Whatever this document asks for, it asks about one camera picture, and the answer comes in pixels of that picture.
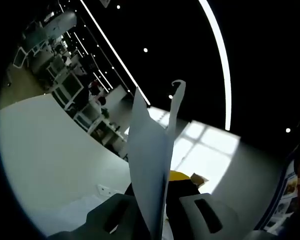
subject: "white paper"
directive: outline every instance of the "white paper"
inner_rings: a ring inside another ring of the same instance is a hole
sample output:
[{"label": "white paper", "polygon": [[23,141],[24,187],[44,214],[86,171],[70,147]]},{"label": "white paper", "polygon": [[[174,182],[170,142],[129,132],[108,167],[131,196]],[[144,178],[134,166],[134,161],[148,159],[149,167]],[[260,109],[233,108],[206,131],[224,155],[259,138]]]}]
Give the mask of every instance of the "white paper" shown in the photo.
[{"label": "white paper", "polygon": [[179,82],[173,99],[169,125],[164,129],[149,115],[137,89],[128,137],[128,159],[133,192],[152,239],[162,235],[163,213],[173,153],[177,113],[186,83]]}]

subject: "paper sheet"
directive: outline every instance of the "paper sheet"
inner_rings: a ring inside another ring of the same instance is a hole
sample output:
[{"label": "paper sheet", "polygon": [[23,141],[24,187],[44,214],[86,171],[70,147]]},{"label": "paper sheet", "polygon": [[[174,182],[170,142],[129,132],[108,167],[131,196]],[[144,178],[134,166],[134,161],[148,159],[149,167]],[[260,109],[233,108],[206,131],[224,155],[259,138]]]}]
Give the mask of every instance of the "paper sheet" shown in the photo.
[{"label": "paper sheet", "polygon": [[173,153],[177,113],[186,83],[171,101],[169,125],[164,129],[149,115],[147,105],[137,89],[132,107],[128,137],[128,158],[133,192],[152,239],[161,239],[163,213],[167,196]]}]

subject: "black ceiling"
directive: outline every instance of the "black ceiling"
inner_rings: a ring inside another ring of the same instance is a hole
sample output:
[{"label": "black ceiling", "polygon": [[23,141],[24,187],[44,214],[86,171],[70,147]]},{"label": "black ceiling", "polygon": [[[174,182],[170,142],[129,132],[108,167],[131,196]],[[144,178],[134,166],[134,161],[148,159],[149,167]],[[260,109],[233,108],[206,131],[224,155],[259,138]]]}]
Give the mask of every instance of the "black ceiling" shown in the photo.
[{"label": "black ceiling", "polygon": [[[82,20],[134,92],[133,82],[80,0],[59,2],[77,10],[79,21],[72,31],[86,36],[88,52],[99,56]],[[111,0],[107,8],[99,0],[84,2],[152,106],[169,110],[171,82],[182,79],[186,92],[179,117],[225,129],[220,54],[198,0]],[[292,136],[300,121],[300,3],[208,2],[229,62],[230,132],[257,147],[286,154],[293,147]],[[102,56],[100,60],[106,62],[104,71],[111,72],[111,65]],[[119,83],[115,74],[111,76],[110,82]]]}]

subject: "yellow object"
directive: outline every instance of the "yellow object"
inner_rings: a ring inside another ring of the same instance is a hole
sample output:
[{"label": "yellow object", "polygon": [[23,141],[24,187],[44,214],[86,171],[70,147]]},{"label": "yellow object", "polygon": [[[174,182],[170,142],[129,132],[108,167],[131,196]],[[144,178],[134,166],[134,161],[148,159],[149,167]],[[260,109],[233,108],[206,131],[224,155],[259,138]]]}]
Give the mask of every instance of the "yellow object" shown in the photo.
[{"label": "yellow object", "polygon": [[172,181],[181,181],[181,180],[189,180],[190,177],[178,171],[170,171],[169,182]]}]

